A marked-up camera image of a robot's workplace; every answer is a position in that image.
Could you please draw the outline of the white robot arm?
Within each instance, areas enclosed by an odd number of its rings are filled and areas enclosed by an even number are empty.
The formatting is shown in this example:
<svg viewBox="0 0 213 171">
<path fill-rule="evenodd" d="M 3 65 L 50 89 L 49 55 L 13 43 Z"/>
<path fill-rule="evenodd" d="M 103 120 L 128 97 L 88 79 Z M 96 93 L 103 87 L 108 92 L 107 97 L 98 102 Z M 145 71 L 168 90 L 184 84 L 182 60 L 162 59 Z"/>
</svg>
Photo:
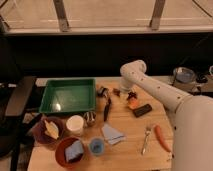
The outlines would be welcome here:
<svg viewBox="0 0 213 171">
<path fill-rule="evenodd" d="M 121 66 L 120 89 L 145 90 L 175 113 L 171 171 L 213 171 L 213 98 L 191 95 L 145 74 L 143 60 Z"/>
</svg>

